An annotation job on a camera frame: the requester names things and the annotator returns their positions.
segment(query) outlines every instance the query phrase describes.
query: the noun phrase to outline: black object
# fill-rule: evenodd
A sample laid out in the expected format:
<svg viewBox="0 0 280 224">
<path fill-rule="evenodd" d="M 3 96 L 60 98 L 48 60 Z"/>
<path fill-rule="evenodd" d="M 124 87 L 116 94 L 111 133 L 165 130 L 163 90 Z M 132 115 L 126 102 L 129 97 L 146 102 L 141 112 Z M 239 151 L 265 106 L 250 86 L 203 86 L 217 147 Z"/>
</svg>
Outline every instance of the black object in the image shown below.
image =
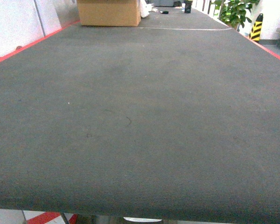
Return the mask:
<svg viewBox="0 0 280 224">
<path fill-rule="evenodd" d="M 185 13 L 191 13 L 191 8 L 192 8 L 193 1 L 185 0 L 184 3 L 186 4 L 185 5 Z"/>
<path fill-rule="evenodd" d="M 175 1 L 173 3 L 173 7 L 180 7 L 180 6 L 182 6 L 182 2 L 181 1 Z"/>
</svg>

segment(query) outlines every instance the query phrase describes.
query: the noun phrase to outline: carpeted platform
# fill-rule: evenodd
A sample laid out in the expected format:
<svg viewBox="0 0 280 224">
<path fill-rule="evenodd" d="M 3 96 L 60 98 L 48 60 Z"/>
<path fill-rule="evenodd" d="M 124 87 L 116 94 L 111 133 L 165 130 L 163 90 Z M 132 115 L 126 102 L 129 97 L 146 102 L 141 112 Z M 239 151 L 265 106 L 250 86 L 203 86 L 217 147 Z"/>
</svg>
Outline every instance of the carpeted platform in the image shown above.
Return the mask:
<svg viewBox="0 0 280 224">
<path fill-rule="evenodd" d="M 0 208 L 280 223 L 280 61 L 168 10 L 0 63 Z"/>
</svg>

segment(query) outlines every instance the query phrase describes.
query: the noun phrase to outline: white bag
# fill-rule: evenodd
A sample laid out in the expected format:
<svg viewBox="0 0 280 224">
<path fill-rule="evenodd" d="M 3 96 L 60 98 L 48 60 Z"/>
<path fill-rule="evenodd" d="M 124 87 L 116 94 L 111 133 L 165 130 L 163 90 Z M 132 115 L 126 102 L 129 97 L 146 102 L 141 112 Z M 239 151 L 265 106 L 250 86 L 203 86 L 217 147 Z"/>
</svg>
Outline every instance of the white bag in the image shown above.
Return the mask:
<svg viewBox="0 0 280 224">
<path fill-rule="evenodd" d="M 145 0 L 140 0 L 140 11 L 141 11 L 142 18 L 145 18 L 149 15 L 149 10 Z"/>
</svg>

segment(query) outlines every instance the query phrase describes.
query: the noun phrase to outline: white line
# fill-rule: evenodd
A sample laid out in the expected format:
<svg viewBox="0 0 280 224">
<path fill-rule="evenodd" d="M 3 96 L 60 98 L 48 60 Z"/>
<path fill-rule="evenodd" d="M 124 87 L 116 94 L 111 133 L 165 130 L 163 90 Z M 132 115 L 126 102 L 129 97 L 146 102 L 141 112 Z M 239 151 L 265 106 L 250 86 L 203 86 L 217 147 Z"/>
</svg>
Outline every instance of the white line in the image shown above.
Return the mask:
<svg viewBox="0 0 280 224">
<path fill-rule="evenodd" d="M 135 27 L 138 29 L 169 29 L 169 30 L 198 30 L 198 31 L 220 31 L 220 30 L 229 30 L 232 28 L 226 29 L 183 29 L 183 28 L 156 28 L 156 27 Z"/>
</svg>

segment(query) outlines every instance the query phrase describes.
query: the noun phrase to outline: yellow and black warning post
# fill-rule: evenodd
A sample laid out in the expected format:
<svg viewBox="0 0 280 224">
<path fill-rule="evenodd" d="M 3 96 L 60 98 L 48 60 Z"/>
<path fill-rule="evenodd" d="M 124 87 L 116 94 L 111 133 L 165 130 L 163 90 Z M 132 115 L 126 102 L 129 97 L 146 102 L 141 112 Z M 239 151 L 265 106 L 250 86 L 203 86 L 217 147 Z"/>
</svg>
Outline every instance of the yellow and black warning post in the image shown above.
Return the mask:
<svg viewBox="0 0 280 224">
<path fill-rule="evenodd" d="M 259 14 L 252 27 L 251 33 L 249 34 L 249 38 L 257 43 L 260 40 L 262 21 L 263 21 L 263 14 Z"/>
</svg>

